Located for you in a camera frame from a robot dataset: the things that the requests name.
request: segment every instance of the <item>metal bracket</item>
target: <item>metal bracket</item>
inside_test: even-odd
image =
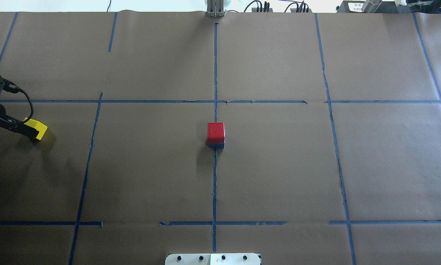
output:
[[[224,0],[207,0],[207,17],[223,17]]]
[[[171,254],[165,265],[261,265],[261,255],[255,253]]]

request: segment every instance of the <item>red cube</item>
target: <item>red cube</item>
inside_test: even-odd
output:
[[[225,144],[224,123],[207,124],[207,144],[211,148],[223,148]]]

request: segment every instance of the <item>vertical blue tape line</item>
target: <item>vertical blue tape line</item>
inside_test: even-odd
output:
[[[113,30],[111,31],[111,40],[109,40],[109,48],[107,49],[108,52],[111,52],[111,49],[113,48],[113,38],[114,38],[114,30],[116,29],[116,21],[117,21],[117,12],[114,13]]]
[[[217,122],[217,25],[214,24],[214,122]]]
[[[431,67],[431,63],[429,62],[428,54],[425,48],[425,44],[423,43],[422,34],[420,33],[420,27],[418,26],[418,20],[415,13],[413,15],[413,20],[415,22],[415,27],[417,29],[418,39],[420,40],[420,45],[422,46],[423,54],[425,55],[425,60],[428,65],[429,72],[431,74],[431,79],[433,80],[434,87],[436,88],[436,94],[438,95],[439,102],[441,103],[441,93],[439,91],[438,82],[436,82],[436,78],[434,77],[433,68]]]
[[[89,145],[88,161],[86,162],[85,178],[83,180],[83,188],[81,188],[81,196],[79,198],[79,206],[78,206],[78,213],[77,213],[77,217],[76,217],[74,238],[73,238],[73,242],[72,242],[72,250],[70,252],[70,259],[68,261],[69,265],[71,265],[73,263],[73,257],[74,257],[74,254],[75,254],[76,239],[78,237],[78,228],[79,228],[80,220],[81,220],[81,210],[83,209],[83,201],[85,199],[86,183],[88,182],[89,162],[91,161],[91,155],[93,154],[93,146],[94,146],[94,143],[95,143],[96,125],[98,123],[99,111],[101,110],[101,101],[102,100],[103,100],[103,93],[101,93],[101,95],[99,95],[98,108],[96,110],[95,125],[93,126],[93,134],[91,136],[91,144]]]
[[[214,148],[214,185],[212,188],[212,253],[217,251],[217,149]]]
[[[8,45],[8,41],[10,40],[11,32],[13,31],[14,24],[15,24],[16,19],[17,19],[17,14],[18,14],[18,13],[15,12],[15,17],[13,18],[13,22],[11,23],[10,31],[8,31],[8,35],[6,36],[5,44],[3,44],[3,49],[1,49],[1,53],[0,53],[0,63],[1,63],[1,59],[3,58],[3,54],[5,53],[6,45]]]
[[[335,153],[336,153],[336,156],[338,159],[339,177],[340,177],[340,181],[341,181],[341,194],[343,196],[343,206],[345,207],[346,227],[348,229],[348,240],[349,240],[349,249],[351,251],[351,261],[353,262],[353,265],[356,265],[355,245],[353,243],[353,235],[351,233],[351,223],[349,221],[348,202],[346,201],[345,181],[343,179],[343,171],[341,170],[341,159],[339,156],[338,140],[337,140],[337,135],[336,135],[336,130],[335,130],[335,121],[333,120],[333,111],[331,108],[330,90],[328,89],[328,81],[327,81],[327,77],[325,75],[325,59],[323,57],[323,48],[321,46],[320,27],[318,24],[317,13],[315,13],[315,23],[316,23],[316,27],[317,27],[318,46],[320,48],[321,68],[323,70],[323,80],[325,82],[325,88],[326,88],[326,92],[327,92],[328,111],[330,113],[331,131],[333,133],[333,143],[335,144]]]

